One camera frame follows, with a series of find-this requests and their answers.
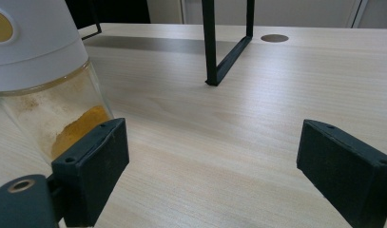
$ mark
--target table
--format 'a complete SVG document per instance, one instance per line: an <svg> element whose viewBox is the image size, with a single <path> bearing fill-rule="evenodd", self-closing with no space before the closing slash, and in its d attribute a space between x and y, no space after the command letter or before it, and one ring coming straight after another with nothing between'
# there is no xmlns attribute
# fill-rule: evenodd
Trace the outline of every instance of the table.
<svg viewBox="0 0 387 228"><path fill-rule="evenodd" d="M300 131L326 122L387 154L387 30L255 27L214 87L202 26L102 26L85 45L130 164L96 227L349 227L296 168ZM219 61L244 30L217 26ZM49 166L0 107L0 186L34 173Z"/></svg>

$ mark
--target orange powder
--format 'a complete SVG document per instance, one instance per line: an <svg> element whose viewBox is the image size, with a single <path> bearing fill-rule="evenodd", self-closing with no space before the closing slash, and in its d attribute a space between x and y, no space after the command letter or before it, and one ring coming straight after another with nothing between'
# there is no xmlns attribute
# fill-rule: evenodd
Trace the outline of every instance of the orange powder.
<svg viewBox="0 0 387 228"><path fill-rule="evenodd" d="M55 160L73 144L83 138L96 125L109 120L105 109L98 105L84 113L77 121L70 123L56 137L51 148L51 157Z"/></svg>

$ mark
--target wood grain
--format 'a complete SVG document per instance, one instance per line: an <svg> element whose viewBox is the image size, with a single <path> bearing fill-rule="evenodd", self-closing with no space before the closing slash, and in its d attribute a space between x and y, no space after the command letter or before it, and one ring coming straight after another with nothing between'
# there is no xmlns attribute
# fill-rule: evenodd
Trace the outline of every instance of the wood grain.
<svg viewBox="0 0 387 228"><path fill-rule="evenodd" d="M387 154L387 30L255 28L211 87L202 27L103 29L85 44L130 164L96 227L349 227L296 168L300 131L326 122ZM217 27L219 61L243 34ZM30 173L48 165L0 107L0 185Z"/></svg>

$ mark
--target cabinet door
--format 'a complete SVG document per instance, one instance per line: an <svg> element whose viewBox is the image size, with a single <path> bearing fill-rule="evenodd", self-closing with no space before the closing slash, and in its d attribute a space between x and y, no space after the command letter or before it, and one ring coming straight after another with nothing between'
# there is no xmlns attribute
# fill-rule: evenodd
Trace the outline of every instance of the cabinet door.
<svg viewBox="0 0 387 228"><path fill-rule="evenodd" d="M255 25L348 28L361 0L256 0ZM215 0L216 24L244 25L245 0ZM202 0L184 0L187 24L202 24Z"/></svg>

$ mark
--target table surface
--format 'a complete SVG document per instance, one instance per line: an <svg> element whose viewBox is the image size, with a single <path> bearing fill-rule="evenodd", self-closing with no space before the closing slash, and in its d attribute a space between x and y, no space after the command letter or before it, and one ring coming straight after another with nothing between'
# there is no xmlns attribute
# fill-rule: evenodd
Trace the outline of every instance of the table surface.
<svg viewBox="0 0 387 228"><path fill-rule="evenodd" d="M349 227L297 169L300 132L326 122L387 154L387 30L256 27L213 87L202 26L103 29L85 45L130 164L96 227ZM217 27L218 61L243 34ZM0 186L50 172L0 106Z"/></svg>

